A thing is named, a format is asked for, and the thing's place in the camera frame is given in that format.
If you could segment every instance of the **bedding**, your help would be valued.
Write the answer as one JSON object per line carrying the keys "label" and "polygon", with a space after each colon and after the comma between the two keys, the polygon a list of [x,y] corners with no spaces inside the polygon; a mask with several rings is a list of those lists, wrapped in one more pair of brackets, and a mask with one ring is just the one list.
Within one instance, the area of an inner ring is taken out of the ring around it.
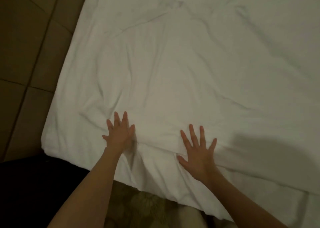
{"label": "bedding", "polygon": [[231,220],[176,160],[180,129],[203,125],[239,190],[287,225],[319,225],[319,1],[86,0],[45,153],[90,170],[126,110],[137,146],[115,180]]}

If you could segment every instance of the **bed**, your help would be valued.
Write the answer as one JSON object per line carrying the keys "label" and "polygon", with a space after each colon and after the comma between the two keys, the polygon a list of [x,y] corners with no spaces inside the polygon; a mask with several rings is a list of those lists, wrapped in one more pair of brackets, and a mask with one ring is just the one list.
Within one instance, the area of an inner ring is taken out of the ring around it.
{"label": "bed", "polygon": [[115,180],[231,220],[176,160],[180,129],[203,125],[234,186],[287,225],[319,226],[319,1],[86,0],[42,148],[90,170],[126,110],[137,146]]}

